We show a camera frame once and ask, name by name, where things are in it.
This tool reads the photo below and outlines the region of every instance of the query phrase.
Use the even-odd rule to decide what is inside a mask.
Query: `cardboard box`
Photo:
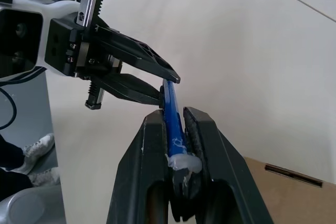
[[[336,185],[245,160],[275,224],[336,224]]]

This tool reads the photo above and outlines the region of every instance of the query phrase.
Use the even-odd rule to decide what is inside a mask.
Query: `white sneaker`
[[[54,167],[43,173],[28,175],[34,187],[38,186],[54,186],[60,184],[59,168]]]
[[[46,155],[55,143],[55,138],[53,134],[48,134],[42,137],[35,144],[26,146],[23,149],[23,154],[25,155],[24,163],[21,167],[11,170],[11,172],[28,174],[35,166],[37,160]]]

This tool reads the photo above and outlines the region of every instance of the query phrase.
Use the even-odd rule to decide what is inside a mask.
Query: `gray floor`
[[[8,128],[1,131],[4,139],[23,148],[53,132],[49,97],[45,74],[17,85],[3,87],[14,99],[17,118]],[[12,114],[9,101],[0,96],[0,125],[5,124]],[[36,165],[33,172],[42,172],[57,166],[56,150],[53,148]]]

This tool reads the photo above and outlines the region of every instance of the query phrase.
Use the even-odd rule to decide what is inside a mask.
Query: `blue tube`
[[[175,154],[187,154],[173,82],[163,80],[163,88],[164,120],[166,122],[167,129],[168,156],[171,157]]]

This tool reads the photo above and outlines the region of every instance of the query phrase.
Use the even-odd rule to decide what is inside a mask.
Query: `dark pants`
[[[0,167],[8,170],[23,165],[24,155],[22,149],[7,143],[0,134]],[[0,201],[33,185],[27,175],[6,172],[0,168]]]

